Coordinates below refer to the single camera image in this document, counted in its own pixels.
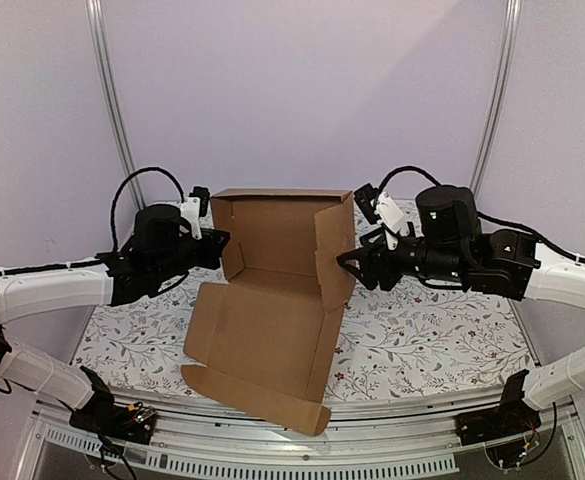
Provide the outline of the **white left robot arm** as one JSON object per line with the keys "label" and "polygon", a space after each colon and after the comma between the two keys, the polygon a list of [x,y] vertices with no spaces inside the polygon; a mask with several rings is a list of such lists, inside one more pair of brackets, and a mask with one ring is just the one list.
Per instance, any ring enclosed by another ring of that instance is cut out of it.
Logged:
{"label": "white left robot arm", "polygon": [[0,268],[0,378],[81,409],[98,433],[113,433],[121,415],[106,401],[111,393],[96,374],[7,340],[4,327],[47,312],[132,304],[168,292],[193,268],[218,269],[230,235],[201,227],[201,216],[185,203],[151,205],[137,213],[126,242],[115,242],[108,252],[74,262]]}

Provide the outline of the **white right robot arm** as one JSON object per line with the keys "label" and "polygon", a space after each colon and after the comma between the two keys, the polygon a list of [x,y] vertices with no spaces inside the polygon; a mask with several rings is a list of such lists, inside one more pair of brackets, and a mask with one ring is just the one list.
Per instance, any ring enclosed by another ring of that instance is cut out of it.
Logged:
{"label": "white right robot arm", "polygon": [[354,201],[375,231],[338,258],[368,290],[390,291],[411,278],[431,290],[476,292],[539,302],[585,313],[585,257],[552,244],[530,227],[497,221],[485,233],[485,214],[466,187],[435,185],[415,206],[420,226],[369,184]]}

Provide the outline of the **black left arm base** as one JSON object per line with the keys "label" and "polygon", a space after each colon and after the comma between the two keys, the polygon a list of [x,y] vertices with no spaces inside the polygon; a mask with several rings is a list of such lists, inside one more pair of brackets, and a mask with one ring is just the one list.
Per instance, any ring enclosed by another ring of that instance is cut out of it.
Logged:
{"label": "black left arm base", "polygon": [[117,406],[109,387],[92,370],[82,366],[92,387],[85,406],[73,409],[69,423],[87,432],[142,445],[149,445],[157,422],[157,410],[141,401]]}

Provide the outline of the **brown cardboard paper box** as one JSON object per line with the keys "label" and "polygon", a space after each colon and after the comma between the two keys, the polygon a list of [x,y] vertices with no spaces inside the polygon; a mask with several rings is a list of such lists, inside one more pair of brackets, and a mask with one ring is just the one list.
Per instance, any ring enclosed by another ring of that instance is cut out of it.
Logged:
{"label": "brown cardboard paper box", "polygon": [[323,397],[354,278],[347,190],[226,189],[212,219],[230,235],[223,283],[203,283],[181,368],[198,394],[301,434],[321,434]]}

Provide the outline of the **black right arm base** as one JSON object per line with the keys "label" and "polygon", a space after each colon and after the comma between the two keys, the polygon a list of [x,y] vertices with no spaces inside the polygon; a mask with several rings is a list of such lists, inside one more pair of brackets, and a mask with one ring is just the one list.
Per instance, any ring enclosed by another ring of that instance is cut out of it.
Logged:
{"label": "black right arm base", "polygon": [[519,436],[518,441],[486,450],[488,460],[502,470],[518,468],[524,463],[541,426],[538,411],[523,402],[523,385],[528,374],[525,369],[510,376],[496,406],[461,413],[454,418],[455,433],[463,446]]}

